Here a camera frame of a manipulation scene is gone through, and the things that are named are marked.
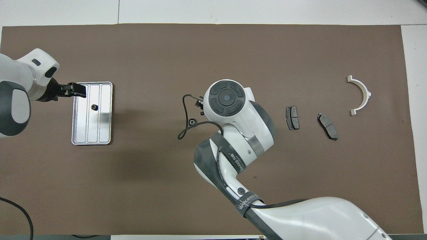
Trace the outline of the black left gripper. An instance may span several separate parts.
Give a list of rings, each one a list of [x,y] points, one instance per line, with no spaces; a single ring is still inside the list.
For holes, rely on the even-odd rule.
[[[41,102],[58,101],[58,97],[82,97],[86,98],[86,87],[78,83],[58,84],[55,78],[51,78],[47,84]]]

